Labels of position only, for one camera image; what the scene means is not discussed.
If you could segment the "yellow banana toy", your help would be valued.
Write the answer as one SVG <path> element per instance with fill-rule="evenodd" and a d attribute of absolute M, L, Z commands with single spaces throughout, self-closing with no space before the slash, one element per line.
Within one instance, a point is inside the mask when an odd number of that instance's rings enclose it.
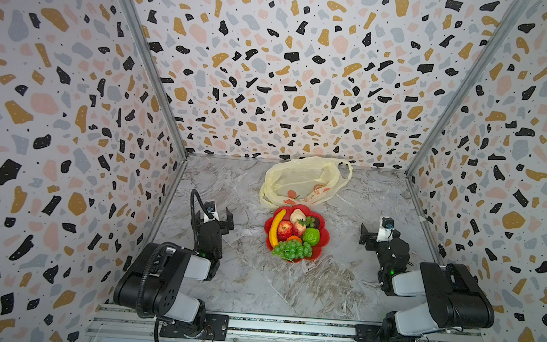
<path fill-rule="evenodd" d="M 285 215 L 286 215 L 286 210 L 283 209 L 283 210 L 280 210 L 278 212 L 278 214 L 276 214 L 274 219 L 273 219 L 273 222 L 272 222 L 272 225 L 270 227 L 269 234 L 268 234 L 269 243 L 270 243 L 272 249 L 277 247 L 277 245 L 279 243 L 278 238 L 277 238 L 278 227 L 279 227 L 280 222 L 284 219 Z"/>

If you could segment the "red flower-shaped plate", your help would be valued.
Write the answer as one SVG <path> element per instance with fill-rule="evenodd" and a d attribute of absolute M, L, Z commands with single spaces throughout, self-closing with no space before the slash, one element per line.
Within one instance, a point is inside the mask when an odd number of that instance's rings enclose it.
<path fill-rule="evenodd" d="M 330 241 L 324 218 L 304 205 L 278 208 L 264 225 L 266 246 L 286 262 L 316 260 Z"/>

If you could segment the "orange fruit toy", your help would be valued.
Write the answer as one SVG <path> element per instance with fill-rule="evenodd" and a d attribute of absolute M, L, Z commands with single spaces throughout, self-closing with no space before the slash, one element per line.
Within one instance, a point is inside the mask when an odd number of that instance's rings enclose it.
<path fill-rule="evenodd" d="M 300 244 L 303 244 L 303 240 L 300 237 L 296 237 L 295 235 L 291 236 L 287 239 L 287 242 L 298 242 Z"/>

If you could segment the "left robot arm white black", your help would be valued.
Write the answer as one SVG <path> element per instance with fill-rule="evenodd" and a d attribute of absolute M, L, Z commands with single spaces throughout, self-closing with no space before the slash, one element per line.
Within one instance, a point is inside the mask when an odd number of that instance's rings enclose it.
<path fill-rule="evenodd" d="M 218 218 L 213 202 L 203 213 L 192 215 L 195 245 L 149 243 L 120 278 L 113 302 L 133 309 L 141 318 L 203 327 L 206 307 L 202 300 L 181 292 L 182 283 L 212 280 L 223 258 L 223 236 L 235 228 L 233 214 Z"/>

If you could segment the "beige bun toy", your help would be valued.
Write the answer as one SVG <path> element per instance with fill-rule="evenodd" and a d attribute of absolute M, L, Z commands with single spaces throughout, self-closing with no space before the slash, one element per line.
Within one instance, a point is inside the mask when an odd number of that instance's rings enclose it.
<path fill-rule="evenodd" d="M 295 208 L 290 214 L 290 222 L 292 224 L 296 224 L 301 221 L 305 223 L 305 220 L 306 220 L 306 215 L 299 208 Z"/>

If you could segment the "small red fruit toy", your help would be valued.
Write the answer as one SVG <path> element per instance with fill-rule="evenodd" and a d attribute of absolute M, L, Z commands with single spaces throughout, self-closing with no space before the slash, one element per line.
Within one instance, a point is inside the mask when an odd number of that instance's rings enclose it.
<path fill-rule="evenodd" d="M 293 235 L 300 238 L 305 234 L 307 230 L 307 226 L 305 224 L 301 224 L 300 221 L 294 222 L 292 228 L 293 228 Z"/>

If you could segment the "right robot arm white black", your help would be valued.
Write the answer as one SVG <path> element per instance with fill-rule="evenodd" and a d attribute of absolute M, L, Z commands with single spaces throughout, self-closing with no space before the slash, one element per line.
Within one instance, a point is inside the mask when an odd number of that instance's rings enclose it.
<path fill-rule="evenodd" d="M 417 342 L 440 331 L 487 329 L 495 321 L 494 307 L 466 266 L 421 262 L 410 265 L 410 245 L 403 241 L 391 218 L 383 218 L 376 233 L 360 229 L 360 245 L 376 253 L 377 277 L 388 297 L 425 298 L 408 310 L 388 312 L 380 326 L 356 326 L 358 342 Z"/>

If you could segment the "cream plastic bag orange print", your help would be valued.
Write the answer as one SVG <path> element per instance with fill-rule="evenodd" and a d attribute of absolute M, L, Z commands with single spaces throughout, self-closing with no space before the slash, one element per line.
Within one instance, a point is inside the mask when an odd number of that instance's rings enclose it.
<path fill-rule="evenodd" d="M 337 195 L 352 176 L 353 167 L 348 161 L 315 156 L 295 159 L 272 166 L 266 172 L 258 198 L 268 209 L 317 206 Z"/>

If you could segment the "red apple toy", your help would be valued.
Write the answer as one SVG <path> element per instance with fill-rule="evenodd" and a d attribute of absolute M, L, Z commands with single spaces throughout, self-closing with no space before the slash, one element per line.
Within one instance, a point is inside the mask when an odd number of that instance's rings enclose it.
<path fill-rule="evenodd" d="M 277 240 L 285 242 L 293 235 L 293 224 L 288 220 L 282 220 L 277 228 Z"/>

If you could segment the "green grapes bunch toy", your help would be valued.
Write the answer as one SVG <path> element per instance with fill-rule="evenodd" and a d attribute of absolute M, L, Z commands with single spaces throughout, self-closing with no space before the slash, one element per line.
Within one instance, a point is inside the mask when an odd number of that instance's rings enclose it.
<path fill-rule="evenodd" d="M 301 243 L 298 240 L 279 242 L 272 250 L 272 255 L 293 262 L 311 257 L 313 255 L 312 248 L 309 243 Z"/>

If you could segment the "lime green bumpy fruit toy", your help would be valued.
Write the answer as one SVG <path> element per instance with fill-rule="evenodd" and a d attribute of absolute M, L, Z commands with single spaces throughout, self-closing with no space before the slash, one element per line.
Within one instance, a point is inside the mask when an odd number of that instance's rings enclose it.
<path fill-rule="evenodd" d="M 321 240 L 320 230 L 316 228 L 307 228 L 302 235 L 304 244 L 316 246 Z"/>

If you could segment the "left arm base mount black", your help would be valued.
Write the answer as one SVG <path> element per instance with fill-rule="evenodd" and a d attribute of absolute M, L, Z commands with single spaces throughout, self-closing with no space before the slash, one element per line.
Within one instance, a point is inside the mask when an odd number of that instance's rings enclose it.
<path fill-rule="evenodd" d="M 196 316 L 190 322 L 175 320 L 172 323 L 167 323 L 160 328 L 159 336 L 161 338 L 177 338 L 208 341 L 222 341 L 227 337 L 227 329 L 229 327 L 230 316 L 227 314 L 205 314 L 204 316 Z"/>

